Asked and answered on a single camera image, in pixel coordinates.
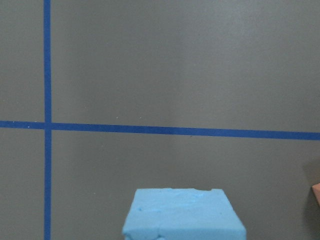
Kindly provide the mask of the light blue foam block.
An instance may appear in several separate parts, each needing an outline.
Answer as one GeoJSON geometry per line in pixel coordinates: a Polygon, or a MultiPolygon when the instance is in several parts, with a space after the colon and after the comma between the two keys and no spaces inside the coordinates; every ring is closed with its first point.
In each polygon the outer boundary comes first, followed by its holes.
{"type": "Polygon", "coordinates": [[[137,189],[126,240],[245,240],[247,231],[222,189],[137,189]]]}

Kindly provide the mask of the orange foam block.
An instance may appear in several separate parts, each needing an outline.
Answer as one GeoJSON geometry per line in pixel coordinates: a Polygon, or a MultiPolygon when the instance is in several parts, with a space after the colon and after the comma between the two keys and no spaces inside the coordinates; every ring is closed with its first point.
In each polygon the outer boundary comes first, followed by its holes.
{"type": "Polygon", "coordinates": [[[317,183],[317,184],[314,184],[312,187],[311,187],[312,191],[313,191],[313,194],[316,198],[316,201],[318,203],[318,205],[320,205],[320,183],[317,183]]]}

